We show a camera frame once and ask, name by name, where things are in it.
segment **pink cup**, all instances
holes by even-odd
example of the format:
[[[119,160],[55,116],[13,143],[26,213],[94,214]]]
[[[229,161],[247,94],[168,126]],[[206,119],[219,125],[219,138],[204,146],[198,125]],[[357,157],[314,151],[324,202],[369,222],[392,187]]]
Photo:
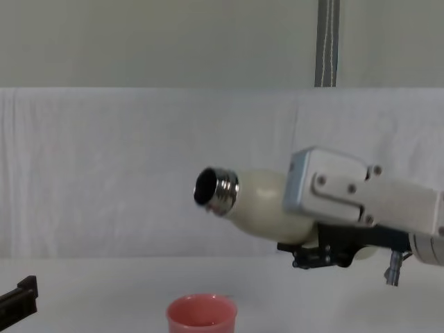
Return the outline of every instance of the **pink cup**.
[[[166,310],[169,333],[233,333],[236,315],[233,301],[210,293],[183,296]]]

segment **white cloth backdrop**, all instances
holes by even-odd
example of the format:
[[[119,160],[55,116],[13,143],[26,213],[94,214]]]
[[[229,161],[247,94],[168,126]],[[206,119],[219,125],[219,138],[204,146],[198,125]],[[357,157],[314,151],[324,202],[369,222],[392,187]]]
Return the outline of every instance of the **white cloth backdrop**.
[[[441,89],[3,89],[0,121],[3,257],[274,253],[195,207],[195,178],[315,144],[444,189]]]
[[[194,205],[207,165],[285,171],[294,92],[6,89],[4,257],[263,255]]]

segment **white tabletop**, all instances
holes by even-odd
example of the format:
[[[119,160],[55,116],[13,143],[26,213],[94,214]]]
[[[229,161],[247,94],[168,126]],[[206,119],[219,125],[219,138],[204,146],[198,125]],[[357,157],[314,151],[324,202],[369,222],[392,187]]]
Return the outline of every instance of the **white tabletop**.
[[[400,287],[384,284],[389,254],[350,268],[301,271],[291,256],[0,260],[0,292],[36,274],[38,313],[8,332],[167,332],[164,311],[187,293],[239,307],[237,333],[442,332],[444,270],[414,258]]]

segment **bottle neck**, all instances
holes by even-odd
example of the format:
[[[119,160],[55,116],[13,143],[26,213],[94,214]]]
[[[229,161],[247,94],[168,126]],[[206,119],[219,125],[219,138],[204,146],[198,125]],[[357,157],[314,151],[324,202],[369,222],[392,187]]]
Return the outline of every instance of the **bottle neck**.
[[[226,215],[239,193],[239,179],[234,171],[206,168],[196,180],[194,201],[217,216]]]

